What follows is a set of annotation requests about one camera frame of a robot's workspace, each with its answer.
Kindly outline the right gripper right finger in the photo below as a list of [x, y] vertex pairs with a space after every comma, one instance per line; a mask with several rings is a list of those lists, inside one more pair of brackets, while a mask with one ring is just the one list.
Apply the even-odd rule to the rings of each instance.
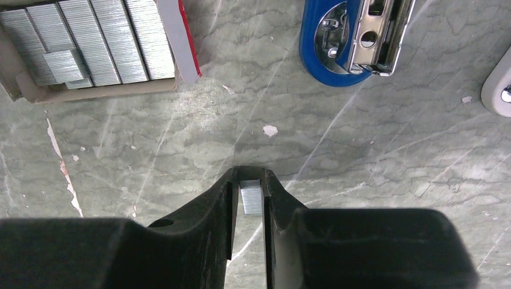
[[460, 235], [425, 208], [309, 208], [262, 171], [268, 288], [476, 288]]

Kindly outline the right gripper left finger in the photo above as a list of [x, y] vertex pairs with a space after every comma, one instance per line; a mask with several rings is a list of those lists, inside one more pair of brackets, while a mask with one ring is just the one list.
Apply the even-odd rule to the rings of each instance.
[[2, 288], [223, 288], [237, 169], [149, 226], [131, 219], [1, 220]]

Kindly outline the staple tray with staples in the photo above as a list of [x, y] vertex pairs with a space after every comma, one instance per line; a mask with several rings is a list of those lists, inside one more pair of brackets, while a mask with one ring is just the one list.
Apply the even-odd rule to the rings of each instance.
[[201, 75], [181, 1], [1, 2], [1, 91], [13, 101], [164, 92]]

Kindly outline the light blue small stapler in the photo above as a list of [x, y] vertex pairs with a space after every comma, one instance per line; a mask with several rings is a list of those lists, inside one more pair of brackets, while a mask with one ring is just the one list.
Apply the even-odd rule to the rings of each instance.
[[510, 48], [486, 78], [480, 94], [489, 111], [510, 117]]

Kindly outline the silver staple strip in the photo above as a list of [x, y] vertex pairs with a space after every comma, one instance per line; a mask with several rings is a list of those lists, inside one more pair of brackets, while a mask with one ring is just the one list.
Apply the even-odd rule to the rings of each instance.
[[263, 196], [261, 180], [240, 181], [239, 187], [242, 197], [243, 212], [245, 214], [261, 214]]

